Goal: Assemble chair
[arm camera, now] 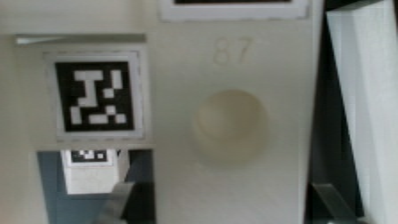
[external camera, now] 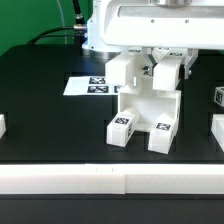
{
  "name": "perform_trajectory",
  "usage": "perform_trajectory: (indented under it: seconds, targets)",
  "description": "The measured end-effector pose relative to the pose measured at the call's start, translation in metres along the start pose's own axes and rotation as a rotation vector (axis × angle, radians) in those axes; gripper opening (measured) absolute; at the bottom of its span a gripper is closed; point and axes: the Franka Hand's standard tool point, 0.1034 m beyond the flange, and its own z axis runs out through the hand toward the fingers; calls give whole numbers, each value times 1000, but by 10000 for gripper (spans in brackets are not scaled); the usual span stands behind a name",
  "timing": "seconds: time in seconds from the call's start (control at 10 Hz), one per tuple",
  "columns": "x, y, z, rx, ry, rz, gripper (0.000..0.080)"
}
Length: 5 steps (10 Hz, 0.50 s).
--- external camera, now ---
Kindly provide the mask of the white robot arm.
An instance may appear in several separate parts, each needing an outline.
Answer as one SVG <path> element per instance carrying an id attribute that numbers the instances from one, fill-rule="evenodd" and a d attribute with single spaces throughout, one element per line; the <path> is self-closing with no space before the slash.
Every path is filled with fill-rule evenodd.
<path id="1" fill-rule="evenodd" d="M 174 88 L 198 51 L 224 49 L 224 0 L 94 0 L 83 48 L 113 54 L 108 84 L 126 85 L 148 68 L 157 90 Z"/>

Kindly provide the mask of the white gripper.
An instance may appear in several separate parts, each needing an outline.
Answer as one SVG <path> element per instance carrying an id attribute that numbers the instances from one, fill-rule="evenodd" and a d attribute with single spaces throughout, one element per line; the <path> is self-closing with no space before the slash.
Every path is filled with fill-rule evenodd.
<path id="1" fill-rule="evenodd" d="M 108 45 L 142 46 L 143 70 L 153 75 L 156 60 L 146 47 L 191 48 L 185 78 L 198 49 L 224 49 L 224 0 L 190 0 L 186 5 L 159 5 L 153 0 L 103 0 L 100 37 Z"/>

